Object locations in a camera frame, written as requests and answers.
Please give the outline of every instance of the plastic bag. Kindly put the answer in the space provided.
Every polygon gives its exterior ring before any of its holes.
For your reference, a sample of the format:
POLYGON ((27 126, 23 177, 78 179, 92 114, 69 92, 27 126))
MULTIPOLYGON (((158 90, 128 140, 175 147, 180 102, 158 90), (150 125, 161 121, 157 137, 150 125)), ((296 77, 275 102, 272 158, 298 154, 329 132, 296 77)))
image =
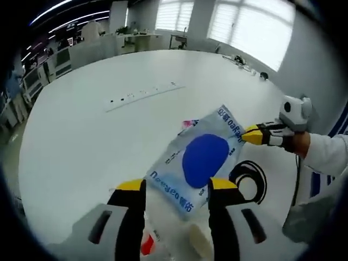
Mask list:
POLYGON ((145 228, 142 234, 140 246, 140 260, 158 260, 158 261, 175 261, 174 257, 168 251, 163 240, 159 236, 144 213, 145 228))
POLYGON ((183 127, 145 178, 188 218, 207 202, 210 177, 228 179, 244 145, 244 130, 224 105, 183 127))

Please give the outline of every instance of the white tabletop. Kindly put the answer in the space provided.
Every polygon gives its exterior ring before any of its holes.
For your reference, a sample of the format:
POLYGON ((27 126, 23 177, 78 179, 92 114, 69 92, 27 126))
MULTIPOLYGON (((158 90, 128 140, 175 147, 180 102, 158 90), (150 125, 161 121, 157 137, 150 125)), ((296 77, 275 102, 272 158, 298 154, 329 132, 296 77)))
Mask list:
MULTIPOLYGON (((107 202, 110 188, 145 175, 183 120, 199 119, 225 104, 247 127, 277 117, 281 99, 281 91, 270 81, 204 52, 127 54, 60 77, 41 92, 23 136, 19 180, 30 227, 44 244, 63 241, 78 219, 107 202), (171 82, 186 88, 105 112, 110 98, 171 82)), ((294 155, 278 147, 246 144, 240 159, 263 168, 268 191, 261 206, 283 223, 296 182, 294 155)), ((147 201, 148 214, 171 242, 177 227, 168 222, 186 223, 160 195, 156 200, 147 201)))

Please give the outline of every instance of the window blind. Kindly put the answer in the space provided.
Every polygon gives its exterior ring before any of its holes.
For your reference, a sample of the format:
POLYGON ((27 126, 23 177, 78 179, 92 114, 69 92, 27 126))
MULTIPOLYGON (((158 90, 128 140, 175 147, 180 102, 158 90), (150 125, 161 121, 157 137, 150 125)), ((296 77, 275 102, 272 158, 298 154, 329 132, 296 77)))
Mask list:
POLYGON ((250 8, 242 8, 231 46, 278 71, 287 51, 292 26, 250 8))
POLYGON ((189 28, 194 3, 192 1, 162 0, 158 7, 156 29, 183 32, 189 28))
POLYGON ((295 8, 282 0, 218 1, 208 37, 278 71, 287 51, 295 8))
POLYGON ((237 11, 238 8, 235 5, 219 4, 215 10, 215 18, 211 26, 209 38, 229 45, 237 11))

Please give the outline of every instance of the white sleeve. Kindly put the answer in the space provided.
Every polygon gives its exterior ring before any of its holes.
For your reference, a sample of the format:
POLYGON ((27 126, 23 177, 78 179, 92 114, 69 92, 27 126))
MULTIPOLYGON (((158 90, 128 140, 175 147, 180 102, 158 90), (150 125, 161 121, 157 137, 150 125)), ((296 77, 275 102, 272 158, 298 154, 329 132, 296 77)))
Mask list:
POLYGON ((310 134, 310 145, 303 163, 326 175, 341 175, 348 165, 348 135, 330 138, 310 134))

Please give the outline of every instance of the ceiling light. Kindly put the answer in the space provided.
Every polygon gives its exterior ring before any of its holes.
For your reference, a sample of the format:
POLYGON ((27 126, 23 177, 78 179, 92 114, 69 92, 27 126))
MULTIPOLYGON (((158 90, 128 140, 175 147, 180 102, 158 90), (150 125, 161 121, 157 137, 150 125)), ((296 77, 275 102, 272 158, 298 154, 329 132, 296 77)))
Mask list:
POLYGON ((42 45, 42 42, 39 42, 37 45, 35 45, 33 49, 37 48, 39 45, 42 45))
POLYGON ((81 24, 88 23, 89 21, 78 23, 77 26, 80 26, 81 24))
POLYGON ((109 16, 100 17, 100 18, 97 18, 95 20, 97 21, 97 20, 102 20, 102 19, 106 19, 106 18, 109 18, 109 16))
MULTIPOLYGON (((107 19, 107 18, 109 18, 109 16, 100 17, 100 18, 97 18, 97 19, 95 19, 95 20, 97 21, 97 20, 101 20, 101 19, 107 19)), ((88 23, 88 22, 89 22, 89 21, 82 22, 82 23, 78 23, 78 24, 77 24, 77 26, 80 26, 81 24, 85 24, 85 23, 88 23)))
POLYGON ((31 52, 29 52, 21 61, 24 61, 29 55, 31 55, 31 52))
POLYGON ((109 12, 109 10, 108 10, 108 11, 101 11, 101 12, 97 12, 97 13, 93 13, 93 14, 81 16, 81 17, 76 18, 76 19, 74 19, 74 20, 68 21, 67 23, 61 24, 60 26, 58 26, 58 27, 52 29, 51 31, 49 31, 49 33, 53 32, 53 31, 55 31, 55 30, 58 30, 58 29, 60 29, 60 28, 62 28, 62 27, 64 27, 64 26, 67 26, 68 24, 70 24, 70 23, 72 23, 72 22, 78 21, 79 19, 86 18, 86 17, 93 16, 93 15, 104 14, 104 13, 108 13, 108 12, 109 12))
POLYGON ((66 4, 68 2, 71 2, 72 0, 65 0, 63 2, 60 2, 59 4, 56 4, 54 6, 52 6, 51 8, 47 9, 46 11, 44 11, 42 14, 38 15, 37 18, 35 18, 34 20, 32 20, 32 22, 29 24, 30 26, 35 22, 37 21, 39 18, 43 17, 44 15, 46 15, 48 12, 51 12, 52 10, 54 10, 55 8, 57 7, 60 7, 62 6, 63 4, 66 4))

